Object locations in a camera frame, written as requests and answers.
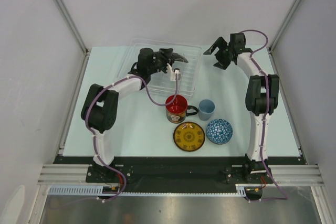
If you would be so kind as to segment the clear plastic dish rack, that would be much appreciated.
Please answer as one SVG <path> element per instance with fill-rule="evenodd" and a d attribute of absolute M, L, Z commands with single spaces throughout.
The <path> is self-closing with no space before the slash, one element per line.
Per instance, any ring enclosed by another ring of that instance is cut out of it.
<path fill-rule="evenodd" d="M 175 72 L 179 75 L 178 93 L 191 98 L 195 91 L 201 47 L 135 38 L 125 51 L 117 78 L 140 74 L 149 80 L 151 94 L 175 93 Z"/>

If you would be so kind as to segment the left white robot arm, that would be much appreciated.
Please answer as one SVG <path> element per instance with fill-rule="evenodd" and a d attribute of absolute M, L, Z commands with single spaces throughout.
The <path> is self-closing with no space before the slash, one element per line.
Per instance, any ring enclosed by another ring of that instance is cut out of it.
<path fill-rule="evenodd" d="M 173 51 L 172 48 L 161 48 L 154 51 L 151 48 L 142 48 L 138 60 L 132 65 L 127 76 L 104 87 L 98 84 L 90 86 L 81 110 L 81 118 L 86 128 L 91 132 L 93 139 L 93 161 L 100 165 L 98 176 L 105 182 L 115 178 L 116 169 L 110 164 L 115 155 L 108 143 L 104 140 L 104 133 L 112 128 L 117 118 L 118 102 L 126 96 L 145 89 L 147 96 L 157 106 L 168 106 L 173 102 L 157 103 L 150 95 L 148 83 L 151 75 L 163 72 L 175 82 L 173 100 L 178 94 L 178 81 L 181 78 L 179 68 L 173 68 L 178 62 L 188 63 L 188 60 Z"/>

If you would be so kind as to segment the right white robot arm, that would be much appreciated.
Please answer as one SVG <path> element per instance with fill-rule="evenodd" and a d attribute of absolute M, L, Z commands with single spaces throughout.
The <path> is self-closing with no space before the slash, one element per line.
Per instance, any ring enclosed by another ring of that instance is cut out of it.
<path fill-rule="evenodd" d="M 279 102 L 279 77 L 268 74 L 254 58 L 254 54 L 260 50 L 246 47 L 246 36 L 242 31 L 230 34 L 229 42 L 218 37 L 204 52 L 204 55 L 215 54 L 217 63 L 214 67 L 225 70 L 233 62 L 248 78 L 245 106 L 250 112 L 251 127 L 242 176 L 249 183 L 254 183 L 261 174 L 269 172 L 267 133 L 269 121 Z"/>

